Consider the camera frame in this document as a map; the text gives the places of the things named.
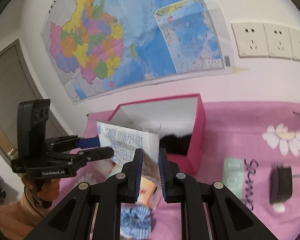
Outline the pink sleeved left forearm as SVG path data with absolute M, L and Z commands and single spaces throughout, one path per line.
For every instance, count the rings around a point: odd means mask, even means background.
M 24 239 L 49 212 L 37 208 L 31 191 L 25 189 L 18 201 L 0 205 L 0 231 L 7 239 Z

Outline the left hand orange glove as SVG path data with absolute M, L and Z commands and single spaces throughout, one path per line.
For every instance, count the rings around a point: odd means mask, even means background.
M 21 178 L 23 184 L 32 194 L 36 192 L 37 197 L 43 204 L 43 209 L 49 209 L 54 200 L 59 197 L 60 179 L 47 180 L 40 189 L 36 189 L 36 180 L 24 174 Z

